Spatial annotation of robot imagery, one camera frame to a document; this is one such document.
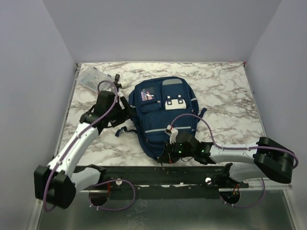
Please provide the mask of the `navy blue student backpack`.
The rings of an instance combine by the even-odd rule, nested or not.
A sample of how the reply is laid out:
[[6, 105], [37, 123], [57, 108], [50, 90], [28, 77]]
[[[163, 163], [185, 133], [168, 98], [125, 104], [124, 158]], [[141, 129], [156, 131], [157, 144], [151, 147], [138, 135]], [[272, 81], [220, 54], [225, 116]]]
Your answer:
[[[142, 100], [141, 91], [145, 89], [154, 95], [152, 100]], [[198, 117], [203, 117], [206, 108], [199, 108], [193, 89], [180, 77], [161, 77], [149, 79], [137, 84], [129, 94], [129, 104], [136, 109], [131, 120], [133, 130], [144, 153], [157, 160], [169, 141], [165, 132], [168, 125], [178, 131], [195, 135]]]

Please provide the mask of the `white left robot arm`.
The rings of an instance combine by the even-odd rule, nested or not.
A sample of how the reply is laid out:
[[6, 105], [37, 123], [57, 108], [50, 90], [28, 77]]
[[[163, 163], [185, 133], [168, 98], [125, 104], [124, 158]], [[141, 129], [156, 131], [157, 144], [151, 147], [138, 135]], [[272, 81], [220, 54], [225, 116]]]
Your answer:
[[110, 186], [113, 179], [106, 178], [106, 169], [90, 164], [80, 172], [75, 168], [85, 151], [107, 127], [123, 124], [134, 115], [125, 97], [101, 91], [96, 103], [80, 117], [73, 136], [47, 166], [39, 165], [34, 171], [35, 196], [43, 201], [46, 212], [52, 211], [47, 204], [68, 208], [75, 195], [88, 188], [102, 189]]

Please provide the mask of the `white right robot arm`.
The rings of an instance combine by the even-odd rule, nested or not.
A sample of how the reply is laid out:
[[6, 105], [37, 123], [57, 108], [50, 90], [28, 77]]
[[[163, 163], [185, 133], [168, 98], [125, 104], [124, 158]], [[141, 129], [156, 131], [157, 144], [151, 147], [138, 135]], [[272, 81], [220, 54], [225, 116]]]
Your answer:
[[230, 188], [248, 179], [269, 178], [289, 184], [297, 166], [295, 154], [268, 137], [245, 145], [216, 146], [213, 142], [200, 142], [188, 132], [179, 132], [174, 142], [165, 142], [158, 163], [175, 163], [180, 158], [192, 157], [200, 164], [227, 163], [221, 175], [223, 186]]

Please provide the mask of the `purple highlighter marker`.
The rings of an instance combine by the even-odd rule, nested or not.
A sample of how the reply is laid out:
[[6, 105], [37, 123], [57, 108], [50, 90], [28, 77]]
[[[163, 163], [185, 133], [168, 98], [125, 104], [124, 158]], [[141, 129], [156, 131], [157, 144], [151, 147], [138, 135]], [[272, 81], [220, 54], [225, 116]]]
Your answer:
[[146, 96], [146, 91], [145, 91], [145, 89], [142, 89], [142, 91], [141, 91], [141, 96], [142, 96], [142, 100], [143, 100], [143, 101], [146, 101], [146, 100], [147, 100], [147, 96]]

